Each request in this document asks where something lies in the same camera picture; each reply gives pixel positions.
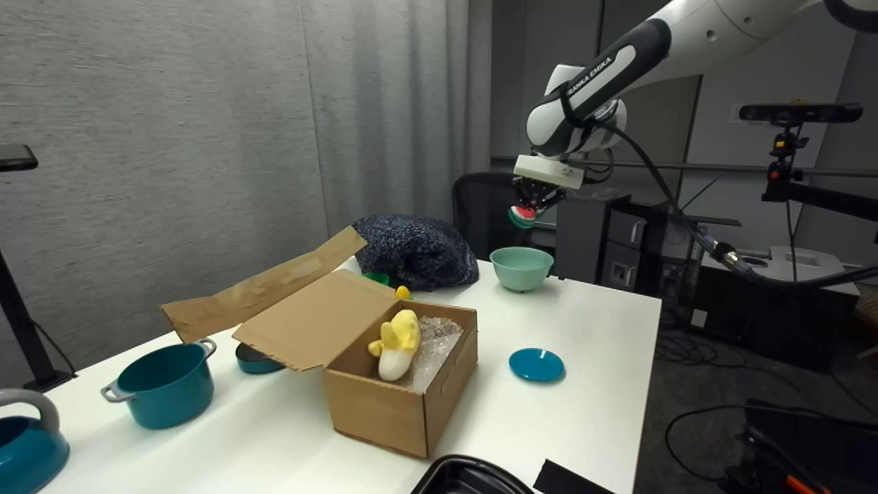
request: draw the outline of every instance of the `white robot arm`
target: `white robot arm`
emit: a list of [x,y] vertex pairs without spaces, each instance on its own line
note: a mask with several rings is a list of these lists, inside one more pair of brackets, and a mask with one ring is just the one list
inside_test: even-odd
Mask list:
[[[563,165],[574,150],[618,142],[609,128],[626,125],[627,87],[698,73],[777,36],[821,0],[670,0],[650,18],[618,39],[594,62],[557,66],[546,99],[527,117],[537,157],[519,157],[522,221],[554,205],[563,190],[582,185],[582,170]],[[878,33],[878,0],[823,0],[847,28]]]

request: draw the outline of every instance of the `floor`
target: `floor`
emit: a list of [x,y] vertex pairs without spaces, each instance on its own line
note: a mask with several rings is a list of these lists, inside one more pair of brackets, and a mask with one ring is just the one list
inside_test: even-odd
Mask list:
[[[878,423],[878,354],[859,358],[869,346],[875,341],[867,328],[844,328],[832,372],[815,372],[712,338],[661,328],[637,491],[723,491],[698,478],[718,478],[740,460],[742,446],[734,434],[742,431],[745,397]],[[674,417],[707,406],[723,409],[682,417],[670,434],[674,456],[692,469],[685,472],[666,450],[663,434]]]

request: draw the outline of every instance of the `open cardboard box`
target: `open cardboard box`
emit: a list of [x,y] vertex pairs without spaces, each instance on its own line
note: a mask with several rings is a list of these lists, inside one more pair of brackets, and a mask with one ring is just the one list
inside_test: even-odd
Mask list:
[[[325,371],[335,431],[406,456],[430,459],[478,365],[478,312],[464,308],[397,301],[394,291],[354,271],[335,271],[361,246],[354,227],[317,250],[202,298],[161,305],[181,341],[235,325],[240,342],[294,371]],[[464,334],[425,393],[386,384],[368,342],[382,321],[412,308],[452,319]]]

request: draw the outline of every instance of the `dark blue cloth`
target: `dark blue cloth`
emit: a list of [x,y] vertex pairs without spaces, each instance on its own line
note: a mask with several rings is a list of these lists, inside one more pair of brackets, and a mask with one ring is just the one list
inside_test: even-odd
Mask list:
[[432,291],[478,279],[478,260],[464,236],[430,216],[376,214],[354,221],[368,242],[358,268],[386,275],[393,284]]

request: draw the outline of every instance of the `desk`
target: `desk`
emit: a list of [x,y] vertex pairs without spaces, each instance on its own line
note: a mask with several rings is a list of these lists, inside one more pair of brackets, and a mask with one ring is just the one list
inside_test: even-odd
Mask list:
[[[478,308],[479,314],[478,371],[436,456],[479,456],[524,483],[550,459],[612,491],[634,489],[657,298],[554,276],[537,294],[506,294],[487,262],[479,262],[479,283],[416,298]],[[99,386],[176,341],[148,341],[48,393],[72,460],[45,491],[388,494],[412,491],[427,469],[427,460],[335,434],[321,372],[244,375],[231,332],[214,334],[211,409],[169,431],[136,428],[128,409],[106,402]],[[565,382],[519,382],[506,356],[522,346],[554,347],[568,365]]]

